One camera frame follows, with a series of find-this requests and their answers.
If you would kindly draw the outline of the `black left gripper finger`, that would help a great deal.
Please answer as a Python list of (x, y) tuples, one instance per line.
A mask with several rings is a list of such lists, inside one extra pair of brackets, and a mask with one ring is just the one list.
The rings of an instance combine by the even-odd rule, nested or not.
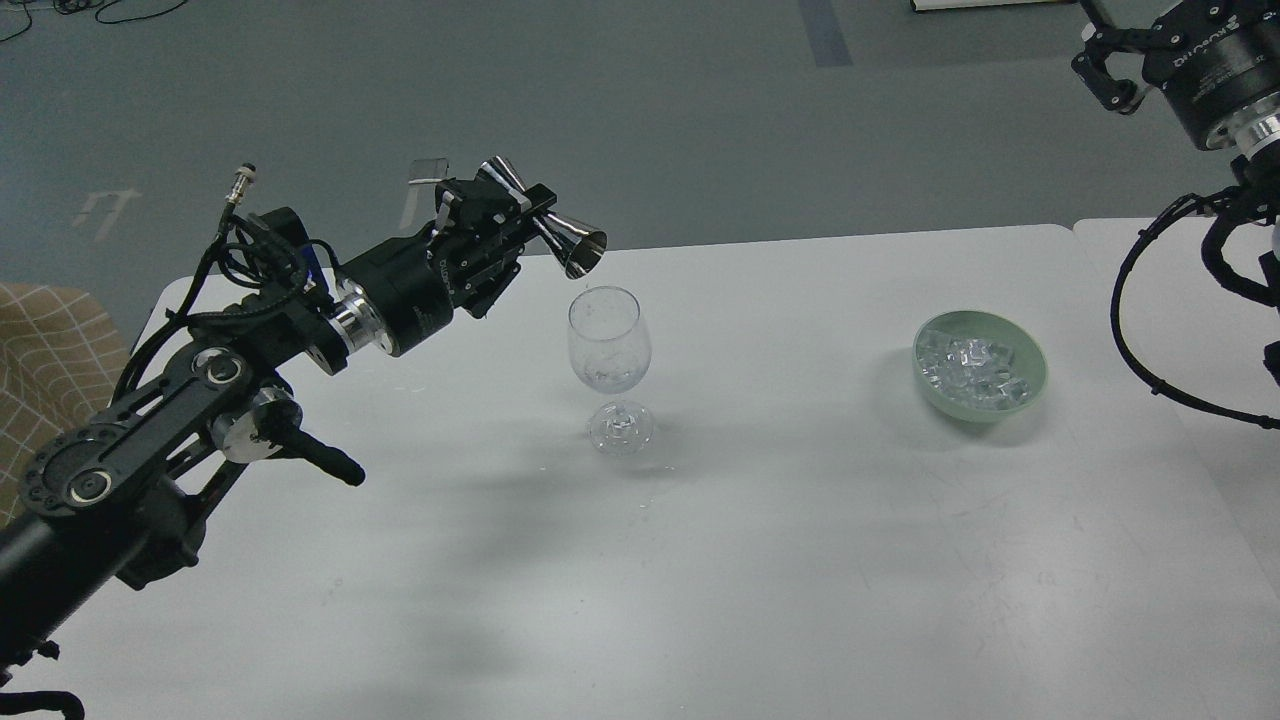
[(488, 266), (480, 266), (479, 261), (460, 266), (456, 273), (454, 306), (465, 310), (471, 318), (483, 319), (518, 275), (520, 269), (518, 255), (502, 258)]
[(512, 190), (494, 179), (444, 179), (435, 187), (434, 259), (492, 263), (526, 243), (532, 219), (557, 200), (544, 184)]

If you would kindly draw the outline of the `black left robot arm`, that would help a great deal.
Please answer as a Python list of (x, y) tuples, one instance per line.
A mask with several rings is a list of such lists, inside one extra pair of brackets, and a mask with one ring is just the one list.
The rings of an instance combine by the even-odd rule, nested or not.
[(556, 193), (504, 158), (471, 179), (434, 182), (434, 218), (385, 240), (328, 282), (288, 208), (239, 215), (256, 169), (243, 164), (182, 304), (129, 357), (111, 402), (64, 430), (20, 475), (24, 512), (3, 532), (3, 680), (60, 653), (52, 633), (105, 583), (133, 589), (192, 568), (207, 520), (253, 462), (301, 459), (347, 486), (365, 470), (303, 430), (279, 368), (306, 355), (337, 374), (375, 345), (399, 357), (457, 309), (484, 316), (532, 240), (571, 277), (588, 263), (550, 225)]

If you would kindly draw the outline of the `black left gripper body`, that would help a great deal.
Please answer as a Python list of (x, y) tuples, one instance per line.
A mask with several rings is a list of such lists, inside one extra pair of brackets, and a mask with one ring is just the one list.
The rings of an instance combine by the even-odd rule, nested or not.
[[(502, 258), (524, 255), (524, 245)], [(492, 263), (479, 263), (488, 266)], [(456, 273), (470, 263), (434, 259), (434, 225), (393, 237), (342, 264), (337, 272), (347, 299), (360, 299), (372, 314), (372, 338), (399, 357), (453, 320)]]

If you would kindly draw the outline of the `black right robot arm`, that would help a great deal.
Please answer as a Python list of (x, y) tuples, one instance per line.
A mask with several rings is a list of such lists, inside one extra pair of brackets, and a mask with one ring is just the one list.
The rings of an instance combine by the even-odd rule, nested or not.
[(1192, 146), (1228, 164), (1220, 190), (1138, 220), (1129, 249), (1085, 236), (1116, 270), (1111, 341), (1147, 393), (1194, 415), (1277, 429), (1277, 4), (1161, 1), (1120, 26), (1102, 1), (1070, 65), (1116, 117), (1166, 106)]

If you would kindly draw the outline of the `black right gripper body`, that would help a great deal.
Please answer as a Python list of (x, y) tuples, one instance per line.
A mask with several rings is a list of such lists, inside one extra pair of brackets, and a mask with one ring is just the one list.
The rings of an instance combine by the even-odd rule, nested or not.
[(1201, 151), (1225, 149), (1233, 118), (1279, 90), (1276, 1), (1179, 1), (1151, 26), (1143, 79)]

